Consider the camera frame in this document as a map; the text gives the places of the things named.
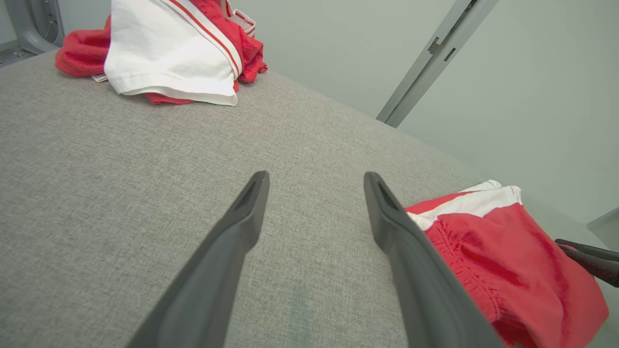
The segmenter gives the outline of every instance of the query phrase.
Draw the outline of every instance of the gray fabric surface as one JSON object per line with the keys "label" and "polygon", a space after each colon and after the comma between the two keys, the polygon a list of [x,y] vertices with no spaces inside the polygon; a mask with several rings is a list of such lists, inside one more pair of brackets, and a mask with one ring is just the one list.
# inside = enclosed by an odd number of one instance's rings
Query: gray fabric surface
{"label": "gray fabric surface", "polygon": [[485,178],[273,72],[237,107],[153,106],[53,59],[0,70],[0,347],[125,345],[257,170],[271,191],[226,346],[406,345],[363,174],[404,205]]}

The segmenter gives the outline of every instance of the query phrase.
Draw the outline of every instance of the folded clothing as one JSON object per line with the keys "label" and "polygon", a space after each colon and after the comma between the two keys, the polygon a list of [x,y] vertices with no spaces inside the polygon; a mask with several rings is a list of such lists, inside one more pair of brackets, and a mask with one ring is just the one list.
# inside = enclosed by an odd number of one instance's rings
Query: folded clothing
{"label": "folded clothing", "polygon": [[113,1],[103,30],[65,38],[56,67],[74,77],[105,72],[117,93],[154,104],[236,105],[237,80],[267,70],[255,26],[226,0]]}
{"label": "folded clothing", "polygon": [[490,180],[405,210],[507,346],[584,347],[608,318],[595,279],[525,211],[518,187]]}

